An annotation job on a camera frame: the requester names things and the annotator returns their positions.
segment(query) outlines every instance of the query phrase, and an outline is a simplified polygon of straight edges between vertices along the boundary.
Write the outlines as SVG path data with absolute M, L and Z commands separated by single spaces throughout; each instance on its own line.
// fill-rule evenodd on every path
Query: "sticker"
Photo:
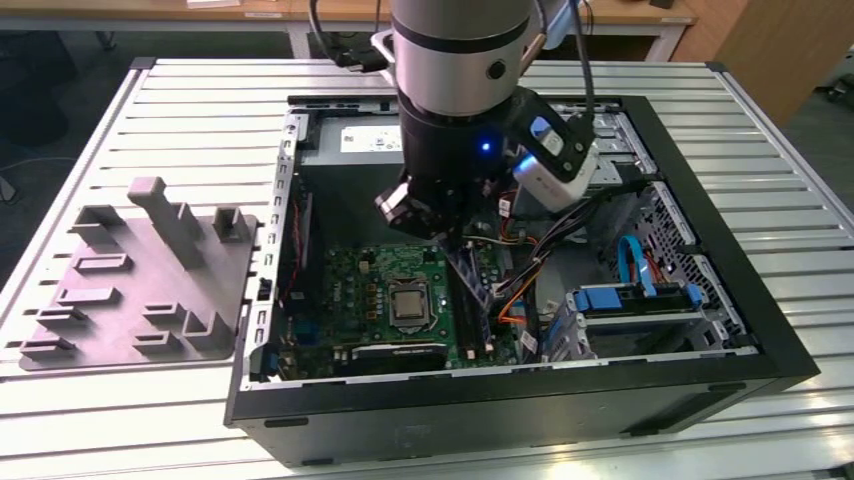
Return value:
M 399 152 L 399 125 L 361 125 L 341 129 L 341 153 Z
M 563 139 L 560 138 L 560 135 L 558 135 L 554 130 L 548 130 L 548 133 L 540 140 L 540 143 L 543 144 L 543 147 L 546 147 L 546 150 L 548 150 L 548 152 L 556 157 L 560 150 L 563 150 Z
M 524 345 L 524 348 L 527 348 L 531 353 L 536 353 L 536 339 L 527 330 L 522 332 L 522 345 Z
M 498 201 L 498 214 L 504 217 L 504 218 L 510 218 L 510 207 L 512 206 L 512 203 L 510 203 L 510 200 L 502 198 Z
M 275 12 L 247 12 L 243 16 L 245 18 L 281 18 L 281 14 Z

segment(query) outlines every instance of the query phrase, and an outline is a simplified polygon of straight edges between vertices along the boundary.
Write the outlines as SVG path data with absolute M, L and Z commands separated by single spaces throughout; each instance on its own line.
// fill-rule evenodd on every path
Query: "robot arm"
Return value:
M 592 95 L 564 122 L 518 86 L 536 53 L 523 59 L 530 2 L 392 0 L 391 11 L 404 169 L 376 206 L 392 228 L 452 247 L 511 175 L 551 211 L 580 199 L 595 170 Z

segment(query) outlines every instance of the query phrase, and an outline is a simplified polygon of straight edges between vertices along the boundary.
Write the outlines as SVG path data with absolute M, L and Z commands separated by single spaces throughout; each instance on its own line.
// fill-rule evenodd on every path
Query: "cpu socket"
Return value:
M 429 325 L 429 290 L 425 283 L 391 284 L 388 301 L 392 327 L 419 330 Z

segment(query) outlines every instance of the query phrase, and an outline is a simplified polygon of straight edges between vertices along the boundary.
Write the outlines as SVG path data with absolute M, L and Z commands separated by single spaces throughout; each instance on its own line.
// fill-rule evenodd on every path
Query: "black ring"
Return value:
M 427 48 L 428 50 L 435 50 L 437 52 L 445 53 L 479 53 L 495 50 L 496 48 L 500 48 L 515 41 L 522 36 L 524 30 L 528 27 L 528 19 L 526 18 L 524 22 L 516 25 L 514 29 L 507 30 L 504 33 L 499 33 L 498 35 L 492 35 L 491 37 L 477 38 L 473 40 L 452 40 L 448 38 L 431 37 L 429 35 L 424 35 L 413 30 L 409 30 L 393 16 L 391 17 L 391 24 L 395 28 L 395 31 L 409 42 Z

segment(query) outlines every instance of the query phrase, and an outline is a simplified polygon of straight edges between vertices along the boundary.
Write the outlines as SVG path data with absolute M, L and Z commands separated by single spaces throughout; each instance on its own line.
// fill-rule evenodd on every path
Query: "wooden desk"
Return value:
M 383 0 L 387 26 L 391 1 Z M 328 31 L 372 31 L 375 0 L 323 0 Z M 644 1 L 594 0 L 595 35 L 655 38 L 647 61 L 667 61 L 696 16 L 683 0 L 663 10 Z M 287 31 L 293 56 L 309 58 L 308 0 L 244 0 L 240 7 L 188 9 L 184 0 L 0 0 L 0 29 L 91 31 Z
M 289 0 L 289 4 L 288 19 L 307 21 L 308 0 Z M 389 4 L 389 0 L 383 0 L 380 6 L 380 22 L 383 23 L 391 20 Z M 674 7 L 668 10 L 652 7 L 646 0 L 592 0 L 591 6 L 595 19 L 594 35 L 655 38 L 646 55 L 648 62 L 670 60 L 686 26 L 696 22 L 696 15 L 683 0 L 676 0 Z M 327 31 L 372 31 L 376 1 L 323 0 L 317 4 L 317 14 Z M 303 45 L 304 48 L 308 48 L 307 40 L 296 38 L 300 35 L 299 30 L 307 35 L 309 32 L 308 24 L 295 24 L 288 30 L 295 56 Z

